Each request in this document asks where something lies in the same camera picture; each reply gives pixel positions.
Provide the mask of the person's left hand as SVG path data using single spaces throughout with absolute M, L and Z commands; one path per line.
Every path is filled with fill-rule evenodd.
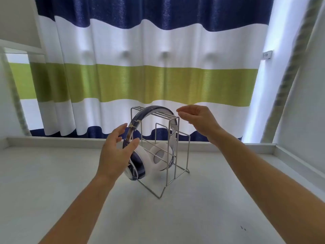
M 96 178 L 102 178 L 113 183 L 128 167 L 131 156 L 124 156 L 123 148 L 117 148 L 117 143 L 122 140 L 120 135 L 124 133 L 126 127 L 127 123 L 116 127 L 106 138 L 101 149 Z

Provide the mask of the person's right hand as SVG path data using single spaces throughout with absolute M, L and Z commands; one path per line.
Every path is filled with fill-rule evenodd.
M 176 111 L 182 120 L 193 125 L 201 135 L 207 137 L 210 143 L 217 144 L 218 135 L 223 132 L 223 129 L 207 106 L 186 105 Z

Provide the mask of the person's left forearm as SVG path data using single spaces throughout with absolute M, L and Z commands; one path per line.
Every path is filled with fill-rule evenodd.
M 87 244 L 116 180 L 96 175 L 38 244 Z

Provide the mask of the person's right forearm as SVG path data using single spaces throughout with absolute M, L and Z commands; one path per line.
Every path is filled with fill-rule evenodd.
M 287 244 L 325 244 L 325 202 L 222 128 L 207 137 Z

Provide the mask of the blue and white headphones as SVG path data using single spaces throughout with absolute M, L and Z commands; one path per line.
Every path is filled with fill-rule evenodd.
M 128 146 L 133 132 L 136 131 L 141 121 L 147 116 L 158 112 L 174 115 L 171 110 L 163 106 L 153 105 L 144 108 L 138 112 L 129 123 L 128 132 L 123 142 L 123 148 Z M 177 144 L 177 119 L 170 120 L 170 128 L 172 129 L 172 134 L 169 138 L 169 145 L 167 143 L 157 143 L 152 146 L 149 151 L 139 145 L 132 152 L 128 167 L 124 170 L 125 175 L 130 180 L 142 179 L 151 172 L 163 171 L 173 165 L 175 160 L 174 150 Z

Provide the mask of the blue white green striped curtain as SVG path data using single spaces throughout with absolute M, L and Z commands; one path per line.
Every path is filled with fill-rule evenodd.
M 274 0 L 35 0 L 42 52 L 2 49 L 27 135 L 105 139 L 131 108 L 207 106 L 242 139 Z

